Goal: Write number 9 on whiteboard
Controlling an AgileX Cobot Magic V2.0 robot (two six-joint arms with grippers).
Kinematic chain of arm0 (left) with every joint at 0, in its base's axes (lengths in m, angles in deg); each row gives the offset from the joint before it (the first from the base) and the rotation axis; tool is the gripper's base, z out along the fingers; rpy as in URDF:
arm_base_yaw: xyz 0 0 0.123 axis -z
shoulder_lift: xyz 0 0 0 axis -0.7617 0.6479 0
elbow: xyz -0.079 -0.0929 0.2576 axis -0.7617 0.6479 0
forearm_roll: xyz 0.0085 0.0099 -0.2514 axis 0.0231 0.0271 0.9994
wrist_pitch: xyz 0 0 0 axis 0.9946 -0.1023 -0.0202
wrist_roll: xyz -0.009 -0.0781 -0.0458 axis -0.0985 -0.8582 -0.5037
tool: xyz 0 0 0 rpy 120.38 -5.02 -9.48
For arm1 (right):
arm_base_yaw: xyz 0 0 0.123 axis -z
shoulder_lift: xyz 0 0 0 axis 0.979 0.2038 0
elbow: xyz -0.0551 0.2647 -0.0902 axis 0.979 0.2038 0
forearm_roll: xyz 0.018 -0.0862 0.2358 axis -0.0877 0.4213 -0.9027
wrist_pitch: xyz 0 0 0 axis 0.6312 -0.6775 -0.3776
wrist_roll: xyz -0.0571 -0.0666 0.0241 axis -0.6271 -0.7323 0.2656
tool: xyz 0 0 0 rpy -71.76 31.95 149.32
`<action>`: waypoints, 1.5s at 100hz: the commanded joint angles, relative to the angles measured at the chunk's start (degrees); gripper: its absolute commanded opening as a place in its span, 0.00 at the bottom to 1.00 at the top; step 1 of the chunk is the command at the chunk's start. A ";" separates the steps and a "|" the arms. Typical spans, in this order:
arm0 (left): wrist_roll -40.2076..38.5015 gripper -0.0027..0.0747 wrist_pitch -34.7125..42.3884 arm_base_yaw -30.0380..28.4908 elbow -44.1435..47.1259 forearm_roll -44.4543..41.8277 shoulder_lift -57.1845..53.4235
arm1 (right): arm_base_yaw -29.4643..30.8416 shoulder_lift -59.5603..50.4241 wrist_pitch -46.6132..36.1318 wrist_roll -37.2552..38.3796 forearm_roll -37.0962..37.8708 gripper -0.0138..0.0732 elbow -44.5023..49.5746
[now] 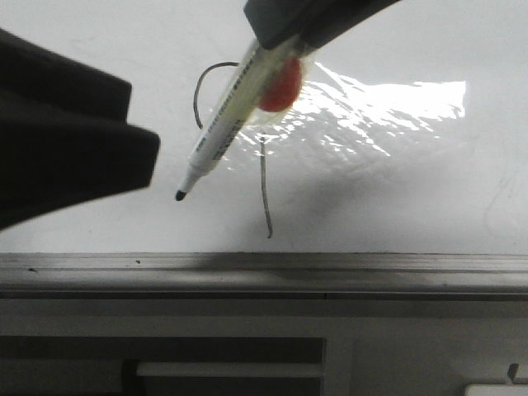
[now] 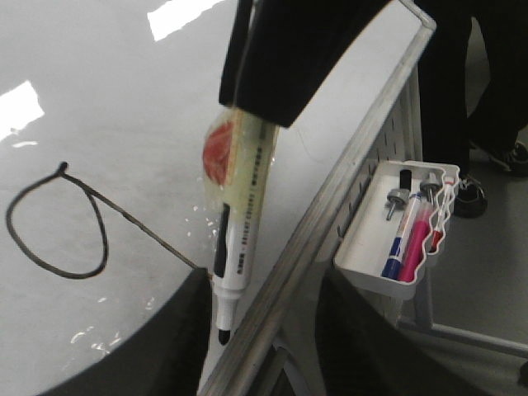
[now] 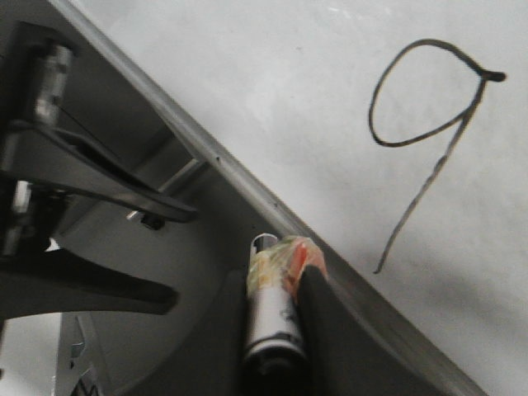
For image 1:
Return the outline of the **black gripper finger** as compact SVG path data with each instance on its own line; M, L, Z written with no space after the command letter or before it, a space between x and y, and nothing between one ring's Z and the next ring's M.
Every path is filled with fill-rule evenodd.
M1 225L147 187L160 147L125 80L1 34Z
M297 35L319 49L398 0L248 0L243 11L259 44L272 50Z

